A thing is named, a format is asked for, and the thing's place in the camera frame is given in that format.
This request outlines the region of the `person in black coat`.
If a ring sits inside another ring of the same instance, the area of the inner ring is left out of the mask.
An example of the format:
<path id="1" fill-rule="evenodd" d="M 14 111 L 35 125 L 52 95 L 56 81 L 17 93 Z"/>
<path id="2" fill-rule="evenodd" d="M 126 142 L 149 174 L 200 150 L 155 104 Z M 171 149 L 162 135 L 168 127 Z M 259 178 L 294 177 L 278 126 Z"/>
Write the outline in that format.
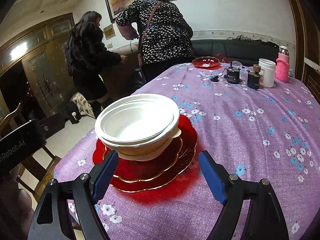
<path id="1" fill-rule="evenodd" d="M 127 61 L 125 55 L 107 50 L 100 29 L 102 16 L 96 11 L 83 14 L 66 44 L 67 70 L 78 92 L 90 104 L 95 117 L 111 104 L 100 74 Z"/>

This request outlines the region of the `black leather sofa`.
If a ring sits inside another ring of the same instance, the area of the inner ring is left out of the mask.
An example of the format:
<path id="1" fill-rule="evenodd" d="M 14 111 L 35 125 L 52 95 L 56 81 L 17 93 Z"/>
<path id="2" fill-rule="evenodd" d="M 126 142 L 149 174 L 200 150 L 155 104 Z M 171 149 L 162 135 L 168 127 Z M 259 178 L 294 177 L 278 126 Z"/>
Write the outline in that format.
<path id="1" fill-rule="evenodd" d="M 192 40 L 196 57 L 212 56 L 221 53 L 230 61 L 239 61 L 244 66 L 258 64 L 259 59 L 276 61 L 279 46 L 262 40 Z"/>

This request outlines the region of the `cream ribbed bowl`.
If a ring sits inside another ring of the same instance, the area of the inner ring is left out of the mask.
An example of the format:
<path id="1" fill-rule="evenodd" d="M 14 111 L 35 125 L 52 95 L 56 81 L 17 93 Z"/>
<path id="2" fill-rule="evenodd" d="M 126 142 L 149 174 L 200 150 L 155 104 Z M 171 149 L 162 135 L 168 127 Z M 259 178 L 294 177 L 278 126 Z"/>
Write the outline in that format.
<path id="1" fill-rule="evenodd" d="M 179 128 L 174 128 L 174 130 L 166 134 L 162 139 L 146 143 L 142 143 L 140 146 L 111 146 L 111 144 L 104 143 L 109 149 L 115 150 L 121 159 L 130 161 L 149 161 L 157 158 L 168 146 L 169 144 L 181 135 L 181 130 Z"/>

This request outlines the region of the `red plastic bag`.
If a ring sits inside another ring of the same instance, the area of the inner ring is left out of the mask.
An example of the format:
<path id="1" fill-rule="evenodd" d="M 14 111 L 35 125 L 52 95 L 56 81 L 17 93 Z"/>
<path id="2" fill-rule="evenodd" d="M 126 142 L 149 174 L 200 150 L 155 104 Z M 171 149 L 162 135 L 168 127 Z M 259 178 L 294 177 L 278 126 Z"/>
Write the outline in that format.
<path id="1" fill-rule="evenodd" d="M 215 55 L 215 58 L 217 58 L 220 63 L 230 63 L 230 60 L 225 55 L 218 53 Z"/>

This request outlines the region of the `wooden cabinet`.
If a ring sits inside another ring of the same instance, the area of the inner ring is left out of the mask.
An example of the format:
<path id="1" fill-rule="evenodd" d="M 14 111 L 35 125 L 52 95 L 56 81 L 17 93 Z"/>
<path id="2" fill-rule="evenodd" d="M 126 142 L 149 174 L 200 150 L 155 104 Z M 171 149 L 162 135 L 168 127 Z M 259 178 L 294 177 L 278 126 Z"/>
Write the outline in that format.
<path id="1" fill-rule="evenodd" d="M 38 23 L 1 46 L 1 119 L 21 111 L 5 126 L 11 132 L 30 119 L 57 114 L 68 118 L 66 103 L 76 93 L 67 73 L 65 45 L 72 13 Z"/>

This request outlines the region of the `purple floral tablecloth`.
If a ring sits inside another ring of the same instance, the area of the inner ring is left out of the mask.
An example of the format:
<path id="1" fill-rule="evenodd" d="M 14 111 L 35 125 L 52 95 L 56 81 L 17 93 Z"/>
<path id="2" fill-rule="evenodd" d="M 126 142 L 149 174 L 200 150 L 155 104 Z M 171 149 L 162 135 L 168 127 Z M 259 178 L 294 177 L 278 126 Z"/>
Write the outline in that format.
<path id="1" fill-rule="evenodd" d="M 141 88 L 175 101 L 207 150 L 243 180 L 270 181 L 291 239 L 319 210 L 319 103 L 299 80 L 253 90 L 210 81 L 212 70 L 180 64 Z M 221 210 L 194 160 L 168 185 L 124 193 L 110 187 L 96 206 L 111 239 L 206 239 Z"/>

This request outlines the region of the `medium red glass plate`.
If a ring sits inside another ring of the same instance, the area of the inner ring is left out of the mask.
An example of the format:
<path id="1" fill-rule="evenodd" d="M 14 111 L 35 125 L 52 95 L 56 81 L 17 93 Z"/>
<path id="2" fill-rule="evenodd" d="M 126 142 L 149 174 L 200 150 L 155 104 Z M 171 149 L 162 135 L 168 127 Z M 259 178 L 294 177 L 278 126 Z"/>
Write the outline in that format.
<path id="1" fill-rule="evenodd" d="M 177 137 L 155 159 L 131 161 L 119 158 L 118 167 L 113 176 L 126 183 L 155 179 L 177 162 L 182 146 L 181 137 Z"/>

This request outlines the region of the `pink thermos bottle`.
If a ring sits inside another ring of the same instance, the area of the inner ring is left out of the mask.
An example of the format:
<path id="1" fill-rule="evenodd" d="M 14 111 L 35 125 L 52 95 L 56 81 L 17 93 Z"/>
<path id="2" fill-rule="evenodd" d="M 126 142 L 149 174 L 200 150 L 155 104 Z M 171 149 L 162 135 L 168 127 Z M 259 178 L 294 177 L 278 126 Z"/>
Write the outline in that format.
<path id="1" fill-rule="evenodd" d="M 286 46 L 279 47 L 278 58 L 276 59 L 276 78 L 282 82 L 289 80 L 289 51 Z"/>

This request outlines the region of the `large red glass plate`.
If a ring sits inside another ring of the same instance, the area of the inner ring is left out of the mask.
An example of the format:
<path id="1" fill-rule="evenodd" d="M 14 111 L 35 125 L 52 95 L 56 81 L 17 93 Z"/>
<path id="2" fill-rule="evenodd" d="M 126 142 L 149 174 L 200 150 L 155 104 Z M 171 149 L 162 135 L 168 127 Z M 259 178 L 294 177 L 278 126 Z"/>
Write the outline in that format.
<path id="1" fill-rule="evenodd" d="M 181 135 L 179 137 L 181 137 L 183 141 L 183 146 L 179 153 L 177 162 L 171 168 L 164 171 L 159 177 L 150 181 L 126 183 L 113 177 L 110 185 L 122 192 L 135 193 L 157 189 L 174 180 L 193 162 L 196 155 L 197 145 L 197 133 L 188 117 L 180 115 L 178 128 L 181 130 Z"/>

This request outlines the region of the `black bag on floor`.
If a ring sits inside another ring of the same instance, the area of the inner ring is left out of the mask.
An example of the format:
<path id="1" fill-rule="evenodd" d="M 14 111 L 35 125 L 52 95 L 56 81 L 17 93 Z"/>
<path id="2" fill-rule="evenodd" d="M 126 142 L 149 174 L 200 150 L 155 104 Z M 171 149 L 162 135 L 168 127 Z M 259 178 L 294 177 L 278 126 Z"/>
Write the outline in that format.
<path id="1" fill-rule="evenodd" d="M 74 102 L 69 101 L 66 103 L 66 112 L 68 114 L 68 119 L 72 124 L 78 124 L 80 122 L 82 116 Z"/>

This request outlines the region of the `small red plate far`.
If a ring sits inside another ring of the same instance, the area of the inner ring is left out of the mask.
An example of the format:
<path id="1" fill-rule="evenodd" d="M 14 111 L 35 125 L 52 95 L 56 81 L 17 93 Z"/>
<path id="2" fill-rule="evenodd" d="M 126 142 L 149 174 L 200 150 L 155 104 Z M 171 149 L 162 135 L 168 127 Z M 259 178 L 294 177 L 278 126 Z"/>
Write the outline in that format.
<path id="1" fill-rule="evenodd" d="M 215 70 L 220 68 L 220 61 L 215 57 L 198 57 L 192 61 L 194 67 L 199 69 Z"/>

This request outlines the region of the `person in patterned jacket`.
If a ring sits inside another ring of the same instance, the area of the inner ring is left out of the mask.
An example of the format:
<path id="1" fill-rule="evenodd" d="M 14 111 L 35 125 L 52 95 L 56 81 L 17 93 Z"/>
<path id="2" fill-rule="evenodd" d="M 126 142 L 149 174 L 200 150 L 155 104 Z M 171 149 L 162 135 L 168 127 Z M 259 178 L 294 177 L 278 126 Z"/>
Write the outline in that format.
<path id="1" fill-rule="evenodd" d="M 138 61 L 146 82 L 195 59 L 193 30 L 169 0 L 135 0 L 116 18 L 126 40 L 139 40 Z"/>

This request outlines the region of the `wooden chair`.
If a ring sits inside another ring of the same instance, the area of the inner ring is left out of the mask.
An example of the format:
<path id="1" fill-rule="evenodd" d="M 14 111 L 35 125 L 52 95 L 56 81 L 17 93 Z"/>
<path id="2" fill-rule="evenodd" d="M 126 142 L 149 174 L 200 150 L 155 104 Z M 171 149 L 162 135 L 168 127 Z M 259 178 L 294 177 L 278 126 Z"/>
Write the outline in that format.
<path id="1" fill-rule="evenodd" d="M 15 116 L 19 116 L 20 119 L 25 122 L 25 119 L 21 115 L 21 109 L 22 109 L 22 103 L 20 102 L 17 106 L 17 108 L 8 114 L 6 117 L 1 119 L 1 138 L 8 135 L 10 132 L 13 131 L 11 128 L 10 122 Z M 57 155 L 53 155 L 52 152 L 46 147 L 43 146 L 41 148 L 46 152 L 49 157 L 52 159 L 47 167 L 42 166 L 34 157 L 33 154 L 29 156 L 27 159 L 22 161 L 19 166 L 20 170 L 18 172 L 18 177 L 16 181 L 21 184 L 27 191 L 29 191 L 33 198 L 38 202 L 40 200 L 40 197 L 44 191 L 44 188 L 46 187 L 46 184 L 50 179 L 54 176 L 54 168 L 56 165 L 60 162 L 61 158 Z M 35 187 L 35 189 L 32 189 L 27 183 L 25 183 L 21 176 L 23 175 L 23 172 L 25 170 L 28 170 L 37 180 L 38 183 Z"/>

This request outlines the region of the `white paper bowl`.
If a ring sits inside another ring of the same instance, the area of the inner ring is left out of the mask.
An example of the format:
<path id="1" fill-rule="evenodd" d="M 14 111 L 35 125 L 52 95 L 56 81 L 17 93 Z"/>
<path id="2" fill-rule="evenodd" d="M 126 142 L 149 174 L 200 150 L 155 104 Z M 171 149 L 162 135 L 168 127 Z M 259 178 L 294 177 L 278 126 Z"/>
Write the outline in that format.
<path id="1" fill-rule="evenodd" d="M 175 137 L 180 136 L 181 130 L 178 127 L 173 128 L 170 132 L 162 132 L 152 139 L 143 140 L 142 142 L 126 142 L 126 143 L 115 143 L 110 142 L 103 137 L 99 136 L 98 138 L 101 142 L 111 149 L 120 149 L 120 148 L 137 148 L 137 147 L 151 147 L 159 148 L 161 145 L 166 143 L 168 140 L 172 140 Z"/>

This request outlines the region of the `white plastic jar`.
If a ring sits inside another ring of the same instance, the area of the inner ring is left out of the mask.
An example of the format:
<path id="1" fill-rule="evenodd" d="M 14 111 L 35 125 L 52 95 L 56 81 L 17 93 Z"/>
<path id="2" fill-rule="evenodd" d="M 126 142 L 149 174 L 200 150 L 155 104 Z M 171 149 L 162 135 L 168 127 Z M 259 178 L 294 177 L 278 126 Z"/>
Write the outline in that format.
<path id="1" fill-rule="evenodd" d="M 272 88 L 274 85 L 276 63 L 267 59 L 259 59 L 258 65 L 260 66 L 260 84 L 266 88 Z"/>

